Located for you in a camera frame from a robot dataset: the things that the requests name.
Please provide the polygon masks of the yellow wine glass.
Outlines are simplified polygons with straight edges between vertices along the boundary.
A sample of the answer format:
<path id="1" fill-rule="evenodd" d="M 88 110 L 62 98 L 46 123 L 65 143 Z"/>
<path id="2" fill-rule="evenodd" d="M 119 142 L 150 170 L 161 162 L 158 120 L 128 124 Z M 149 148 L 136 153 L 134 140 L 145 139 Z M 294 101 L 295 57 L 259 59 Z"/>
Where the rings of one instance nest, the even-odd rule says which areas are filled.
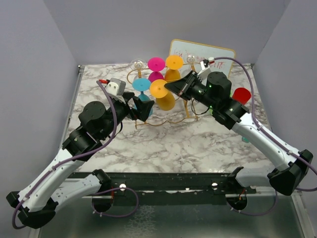
<path id="1" fill-rule="evenodd" d="M 170 111 L 175 106 L 175 98 L 164 85 L 167 82 L 163 79 L 158 79 L 151 83 L 150 94 L 156 99 L 156 103 L 163 111 Z"/>

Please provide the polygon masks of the blue wine glass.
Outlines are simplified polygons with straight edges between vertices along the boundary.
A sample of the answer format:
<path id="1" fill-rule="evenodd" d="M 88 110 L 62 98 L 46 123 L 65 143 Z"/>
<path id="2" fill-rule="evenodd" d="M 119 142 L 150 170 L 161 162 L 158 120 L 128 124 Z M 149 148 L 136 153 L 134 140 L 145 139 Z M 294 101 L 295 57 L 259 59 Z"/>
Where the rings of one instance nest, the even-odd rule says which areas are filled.
<path id="1" fill-rule="evenodd" d="M 132 87 L 136 91 L 140 91 L 140 95 L 138 96 L 142 101 L 149 101 L 150 98 L 144 93 L 149 90 L 151 82 L 146 78 L 138 78 L 135 79 L 132 83 Z"/>

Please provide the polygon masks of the red wine glass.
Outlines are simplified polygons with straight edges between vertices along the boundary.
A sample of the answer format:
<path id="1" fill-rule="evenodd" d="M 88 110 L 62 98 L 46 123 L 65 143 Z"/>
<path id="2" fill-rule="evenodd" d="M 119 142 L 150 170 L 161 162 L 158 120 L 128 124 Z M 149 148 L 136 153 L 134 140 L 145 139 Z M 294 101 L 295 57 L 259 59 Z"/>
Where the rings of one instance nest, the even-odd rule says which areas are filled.
<path id="1" fill-rule="evenodd" d="M 242 105 L 245 105 L 250 100 L 251 96 L 252 94 L 248 89 L 240 87 L 234 91 L 232 98 Z"/>

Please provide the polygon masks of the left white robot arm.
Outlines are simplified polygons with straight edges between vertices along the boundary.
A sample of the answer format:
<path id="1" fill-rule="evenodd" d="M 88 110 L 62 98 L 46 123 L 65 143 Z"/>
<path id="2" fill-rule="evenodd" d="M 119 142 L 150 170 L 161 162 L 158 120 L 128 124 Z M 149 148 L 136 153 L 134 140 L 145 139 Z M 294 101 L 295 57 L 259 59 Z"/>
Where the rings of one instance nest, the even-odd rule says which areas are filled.
<path id="1" fill-rule="evenodd" d="M 110 96 L 107 99 L 109 108 L 100 101 L 89 102 L 78 117 L 79 127 L 70 133 L 51 163 L 26 188 L 6 196 L 14 208 L 12 226 L 15 229 L 38 229 L 67 203 L 86 195 L 102 196 L 113 191 L 111 178 L 100 169 L 75 185 L 60 188 L 77 168 L 111 143 L 117 126 L 125 118 L 145 121 L 154 105 L 153 100 L 142 101 L 132 92 L 125 92 L 122 101 Z"/>

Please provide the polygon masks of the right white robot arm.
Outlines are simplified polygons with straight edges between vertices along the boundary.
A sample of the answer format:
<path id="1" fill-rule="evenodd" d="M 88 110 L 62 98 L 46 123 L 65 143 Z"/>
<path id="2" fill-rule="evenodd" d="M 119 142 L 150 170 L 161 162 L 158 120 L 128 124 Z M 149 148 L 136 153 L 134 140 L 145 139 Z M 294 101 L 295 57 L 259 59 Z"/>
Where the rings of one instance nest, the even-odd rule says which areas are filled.
<path id="1" fill-rule="evenodd" d="M 212 109 L 215 120 L 245 137 L 274 165 L 264 182 L 277 192 L 291 195 L 308 172 L 313 154 L 290 146 L 252 117 L 249 109 L 230 97 L 231 81 L 222 72 L 211 72 L 203 84 L 194 71 L 184 78 L 166 83 L 165 88 L 184 100 L 194 99 Z"/>

